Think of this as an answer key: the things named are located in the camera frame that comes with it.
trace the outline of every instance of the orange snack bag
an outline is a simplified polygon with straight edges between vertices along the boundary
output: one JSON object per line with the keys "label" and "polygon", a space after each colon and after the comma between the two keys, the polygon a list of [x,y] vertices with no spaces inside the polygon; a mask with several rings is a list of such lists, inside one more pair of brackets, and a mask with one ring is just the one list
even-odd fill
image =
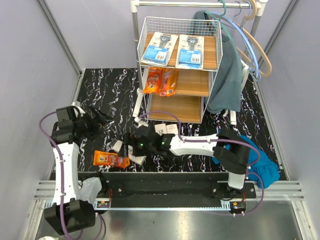
{"label": "orange snack bag", "polygon": [[162,73],[162,83],[159,95],[169,97],[176,94],[175,87],[177,84],[179,71],[177,69],[166,68]]}
{"label": "orange snack bag", "polygon": [[130,159],[129,157],[118,156],[117,153],[94,151],[93,165],[113,166],[124,169],[130,165]]}
{"label": "orange snack bag", "polygon": [[150,67],[145,88],[142,91],[144,94],[157,94],[161,86],[162,67]]}

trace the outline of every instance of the shelving unit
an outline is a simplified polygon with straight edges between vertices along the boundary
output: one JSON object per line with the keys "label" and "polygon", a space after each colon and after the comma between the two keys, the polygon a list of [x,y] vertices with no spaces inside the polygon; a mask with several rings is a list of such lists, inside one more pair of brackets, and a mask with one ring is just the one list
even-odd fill
{"label": "shelving unit", "polygon": [[[175,19],[163,17],[146,17],[137,44],[138,77],[141,66],[144,67],[141,85],[138,90],[138,100],[133,116],[138,116],[142,101],[142,89],[146,86],[150,65],[142,63],[145,53],[155,32],[175,35],[192,35],[204,37],[203,69],[179,69],[175,87],[175,95],[163,97],[157,94],[148,96],[147,112],[162,111],[174,114],[181,122],[202,122],[206,105],[204,98],[210,97],[214,81],[222,59],[222,42],[220,22],[216,20]],[[166,68],[175,68],[178,56],[179,39],[177,40],[171,58]],[[163,113],[152,113],[150,120],[176,121]]]}

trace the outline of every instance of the white wall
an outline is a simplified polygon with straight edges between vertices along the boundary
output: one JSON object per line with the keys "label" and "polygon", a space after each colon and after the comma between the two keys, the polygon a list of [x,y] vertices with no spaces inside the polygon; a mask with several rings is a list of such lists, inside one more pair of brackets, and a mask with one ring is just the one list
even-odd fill
{"label": "white wall", "polygon": [[77,76],[35,0],[2,0],[0,22],[0,239],[18,240],[53,160],[38,122],[69,103]]}
{"label": "white wall", "polygon": [[[136,67],[130,0],[46,0],[46,2],[82,69]],[[256,33],[256,39],[263,48],[289,2],[290,0],[269,0]],[[138,7],[139,27],[141,29],[146,16],[190,19],[198,10],[202,8],[141,6]],[[219,8],[207,10],[223,11]],[[238,12],[238,9],[228,9],[227,16],[232,19]],[[248,13],[249,10],[244,9],[237,20],[242,20],[243,15]],[[250,28],[251,23],[248,22],[246,29]],[[236,39],[237,43],[244,46],[240,37]]]}
{"label": "white wall", "polygon": [[269,53],[273,72],[263,95],[288,166],[299,180],[320,237],[320,1],[300,1]]}

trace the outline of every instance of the reflective metal surface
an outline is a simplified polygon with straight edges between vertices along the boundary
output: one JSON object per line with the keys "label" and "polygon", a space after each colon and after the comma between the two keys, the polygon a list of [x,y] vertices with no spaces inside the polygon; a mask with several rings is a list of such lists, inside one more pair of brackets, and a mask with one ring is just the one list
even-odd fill
{"label": "reflective metal surface", "polygon": [[[105,240],[302,240],[293,207],[284,201],[264,202],[255,213],[235,218],[204,211],[110,210],[102,216]],[[99,227],[97,219],[94,227],[83,231],[82,239],[93,239]],[[37,239],[43,236],[58,237],[42,218]]]}

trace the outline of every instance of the shelf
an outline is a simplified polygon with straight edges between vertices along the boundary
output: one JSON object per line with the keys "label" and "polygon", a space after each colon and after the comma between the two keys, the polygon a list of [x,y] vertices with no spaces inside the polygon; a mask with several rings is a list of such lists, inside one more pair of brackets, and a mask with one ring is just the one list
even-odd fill
{"label": "shelf", "polygon": [[[169,97],[152,95],[150,112],[164,111],[174,114],[181,122],[201,123],[201,97],[173,95]],[[151,120],[173,121],[176,120],[163,113],[152,113],[148,117]]]}
{"label": "shelf", "polygon": [[[149,32],[146,37],[146,41],[144,44],[143,53],[145,53],[147,46],[154,35],[153,32]],[[168,68],[175,68],[176,67],[176,60],[178,54],[178,45],[179,45],[179,38],[175,43],[171,58],[167,65]],[[217,48],[216,48],[216,38],[214,36],[204,36],[204,63],[203,63],[203,70],[209,71],[216,71],[217,67]]]}
{"label": "shelf", "polygon": [[201,70],[179,69],[175,94],[209,97],[209,73]]}

